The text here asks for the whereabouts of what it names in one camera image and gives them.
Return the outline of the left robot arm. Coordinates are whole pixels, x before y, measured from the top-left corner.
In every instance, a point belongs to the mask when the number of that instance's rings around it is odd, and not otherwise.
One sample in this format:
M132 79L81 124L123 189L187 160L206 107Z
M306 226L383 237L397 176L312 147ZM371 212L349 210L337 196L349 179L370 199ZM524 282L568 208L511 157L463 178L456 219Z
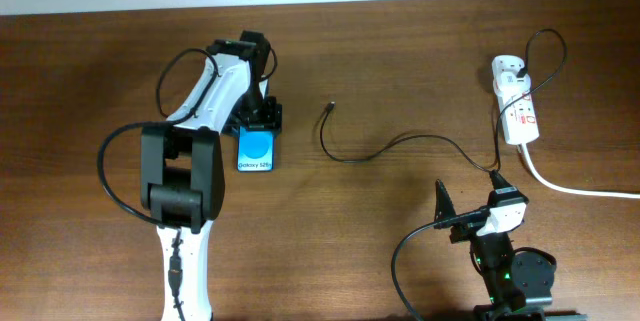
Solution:
M273 169L282 106L268 93L277 57L261 33L216 40L184 103L141 133L141 204L157 222L165 320L210 320L208 247L225 180L220 139L237 139L237 169Z

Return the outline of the blue screen Galaxy smartphone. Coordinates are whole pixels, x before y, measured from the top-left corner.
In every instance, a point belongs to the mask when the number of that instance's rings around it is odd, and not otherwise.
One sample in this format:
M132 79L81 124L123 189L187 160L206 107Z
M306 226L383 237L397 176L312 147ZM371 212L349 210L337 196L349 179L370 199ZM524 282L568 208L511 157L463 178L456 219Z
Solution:
M274 168L275 136L271 131L241 128L237 169L240 172L270 172Z

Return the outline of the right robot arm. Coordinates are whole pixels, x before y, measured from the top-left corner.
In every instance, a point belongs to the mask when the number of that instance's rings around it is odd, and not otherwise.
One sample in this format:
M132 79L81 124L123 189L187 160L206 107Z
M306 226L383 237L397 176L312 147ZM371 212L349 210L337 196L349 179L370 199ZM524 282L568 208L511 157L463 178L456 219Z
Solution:
M458 214L444 183L435 182L438 229L450 230L450 242L470 244L474 267L490 303L473 309L477 320L542 320L552 304L556 259L539 249L515 249L509 233L520 227L529 199L497 171L489 173L493 190L487 204Z

